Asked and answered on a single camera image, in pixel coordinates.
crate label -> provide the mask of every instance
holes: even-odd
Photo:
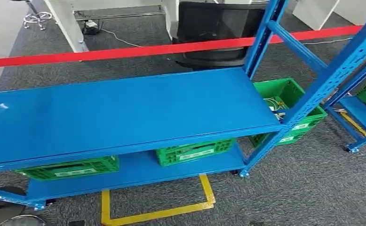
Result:
[[[301,125],[296,125],[292,130],[304,129],[304,128],[307,128],[308,126],[309,126],[309,123],[305,123],[305,124],[301,124]]]
[[[179,157],[179,160],[186,160],[186,159],[191,159],[191,158],[195,158],[195,157],[199,157],[199,156],[203,156],[203,155],[206,155],[206,154],[211,154],[214,152],[214,149],[209,149],[209,150],[206,150],[206,151],[202,151],[202,152],[198,152],[198,153],[193,153],[193,154],[187,154],[187,155],[181,155]]]
[[[93,168],[89,169],[81,169],[81,170],[75,170],[75,171],[69,171],[69,172],[61,172],[61,173],[54,173],[57,177],[69,177],[79,174],[87,174],[87,173],[97,173],[97,170]]]
[[[286,142],[286,141],[290,141],[290,140],[294,140],[294,136],[283,138],[280,140],[280,142]]]

yellow tape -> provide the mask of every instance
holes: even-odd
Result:
[[[207,198],[208,203],[215,203],[214,192],[212,191],[211,184],[209,183],[208,177],[206,174],[201,174],[199,176],[201,180],[202,188],[204,189],[205,196]]]
[[[205,196],[207,198],[207,202],[202,202],[198,204],[188,205],[177,207],[169,210],[160,210],[151,213],[144,213],[139,215],[133,215],[129,217],[111,219],[110,213],[110,191],[104,190],[101,193],[101,222],[103,225],[108,226],[119,226],[119,225],[127,225],[133,224],[137,222],[143,222],[158,218],[166,218],[170,216],[175,216],[184,213],[195,212],[199,210],[206,210],[214,207],[215,196],[212,192],[211,185],[209,183],[208,177],[205,174],[199,176],[201,180],[202,187],[204,189]]]
[[[111,219],[110,190],[101,192],[101,222],[107,225]]]
[[[361,132],[366,137],[366,131],[359,126],[351,117],[349,117],[346,113],[340,112],[341,116],[344,117],[348,122],[350,122],[354,127],[356,127],[359,132]]]

cable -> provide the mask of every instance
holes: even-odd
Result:
[[[118,40],[118,41],[124,42],[124,43],[126,43],[126,44],[128,44],[128,45],[131,45],[131,46],[142,47],[142,46],[135,45],[135,44],[133,44],[133,43],[130,43],[130,42],[127,42],[127,41],[125,41],[125,40],[123,40],[123,39],[118,38],[118,37],[117,37],[117,34],[115,34],[114,32],[110,32],[110,31],[108,31],[108,30],[106,30],[106,29],[104,29],[104,28],[102,28],[101,30],[102,30],[102,31],[105,31],[105,32],[107,32],[107,33],[113,34],[113,35],[114,35],[114,37],[115,37],[115,39],[116,39],[116,40]]]
[[[277,100],[273,99],[273,98],[264,98],[265,101],[268,101],[269,103],[273,104],[274,107],[274,111],[277,111],[279,109],[285,109],[284,105],[279,103]],[[285,115],[284,113],[276,113],[274,114],[279,120],[283,119],[283,116]]]
[[[346,41],[352,39],[352,37],[347,38],[347,39],[338,39],[338,40],[333,40],[333,41],[321,41],[321,42],[307,42],[307,43],[302,43],[303,45],[317,45],[317,44],[321,44],[321,43],[333,43],[336,41]]]
[[[321,101],[320,103],[322,105],[324,105],[327,102],[327,100],[329,100],[337,91],[338,90],[336,89],[335,92],[331,96],[329,96],[326,100]],[[352,96],[352,94],[350,92],[347,92],[346,95],[348,95],[350,97]],[[333,109],[335,112],[346,112],[346,110],[343,109],[343,108],[334,108],[334,107],[331,107],[331,109]]]

shelving unit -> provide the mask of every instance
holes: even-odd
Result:
[[[243,67],[0,93],[0,171],[119,155],[118,173],[39,182],[0,200],[45,208],[46,199],[201,173],[242,177],[366,59],[366,25],[326,65],[279,24],[287,0],[271,0]],[[275,33],[318,73],[282,123],[251,79]],[[160,167],[152,149],[272,133],[244,159],[228,152]]]
[[[324,105],[328,111],[345,129],[356,139],[353,144],[347,145],[350,153],[359,152],[359,148],[366,144],[366,137],[361,137],[354,128],[347,123],[337,112],[334,111],[333,106],[339,104],[347,113],[358,122],[366,130],[366,104],[359,100],[356,96],[349,96],[353,88],[360,84],[366,78],[366,64],[355,73],[350,80],[348,80],[341,89],[339,89]]]

shelf caster wheel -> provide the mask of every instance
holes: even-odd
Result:
[[[249,177],[249,172],[248,171],[235,170],[234,172],[235,172],[234,175],[239,176],[241,178]]]
[[[358,152],[359,152],[359,148],[357,148],[357,147],[350,148],[350,146],[349,146],[349,145],[346,145],[346,146],[344,147],[344,149],[345,149],[347,152],[351,153],[351,154],[356,154],[356,153],[358,153]]]
[[[240,173],[239,176],[241,178],[247,178],[247,177],[249,177],[249,173],[245,173],[245,174]]]
[[[358,148],[353,148],[353,149],[349,149],[349,148],[347,148],[347,151],[348,151],[349,153],[352,153],[352,154],[359,153],[359,149],[358,149]]]

